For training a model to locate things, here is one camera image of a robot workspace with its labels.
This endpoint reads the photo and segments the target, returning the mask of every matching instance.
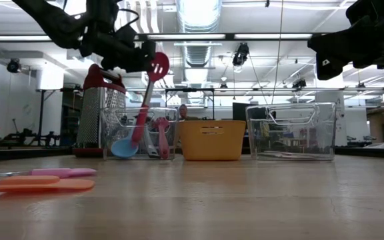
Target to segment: desk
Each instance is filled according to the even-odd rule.
[[[98,169],[93,190],[0,195],[0,239],[384,239],[384,159],[0,161]]]

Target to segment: yellow basket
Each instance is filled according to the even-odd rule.
[[[183,121],[179,131],[188,161],[237,161],[241,157],[244,121]]]

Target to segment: air duct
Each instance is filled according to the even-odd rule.
[[[177,19],[182,33],[216,33],[219,30],[221,0],[176,0]],[[183,61],[188,82],[207,80],[212,46],[184,46]]]

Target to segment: box grater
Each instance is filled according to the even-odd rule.
[[[84,81],[83,106],[74,149],[77,157],[103,156],[100,109],[108,107],[125,108],[125,88],[121,76],[115,77],[93,64]]]

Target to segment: table surface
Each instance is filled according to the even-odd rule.
[[[81,193],[0,193],[0,239],[384,239],[384,159],[0,161],[98,170]]]

